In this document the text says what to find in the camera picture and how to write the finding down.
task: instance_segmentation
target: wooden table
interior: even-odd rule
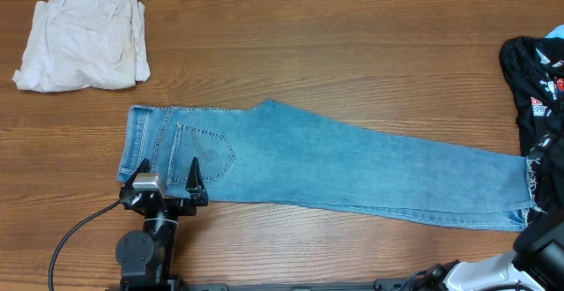
[[[78,221],[117,198],[129,106],[266,98],[370,129],[518,154],[504,40],[564,22],[564,0],[141,0],[152,77],[122,91],[20,92],[33,1],[0,1],[0,290],[46,290]],[[64,246],[56,290],[115,286],[117,208]],[[509,250],[516,233],[272,204],[182,219],[174,271],[233,285],[370,281]]]

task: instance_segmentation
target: folded blue jeans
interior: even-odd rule
[[[147,158],[169,196],[187,197],[193,157],[215,201],[508,231],[523,230],[536,207],[524,157],[371,131],[275,101],[130,109],[120,182]]]

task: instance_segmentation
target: wood grain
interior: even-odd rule
[[[34,1],[0,3],[0,290],[43,290],[66,231],[117,197],[129,106],[250,108],[266,98],[370,129],[518,154],[497,55],[542,36],[564,0],[141,0],[152,77],[122,91],[20,92]],[[115,286],[116,241],[81,228],[57,290]],[[195,283],[370,281],[511,248],[516,233],[287,205],[212,203],[182,220],[174,269]]]

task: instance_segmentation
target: black garment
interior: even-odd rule
[[[564,206],[564,40],[517,37],[500,52],[515,97],[521,155],[539,208]],[[538,213],[530,213],[533,220]]]

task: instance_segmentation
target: folded white towel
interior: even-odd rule
[[[145,6],[137,0],[38,2],[18,89],[62,92],[88,86],[119,89],[151,75]]]

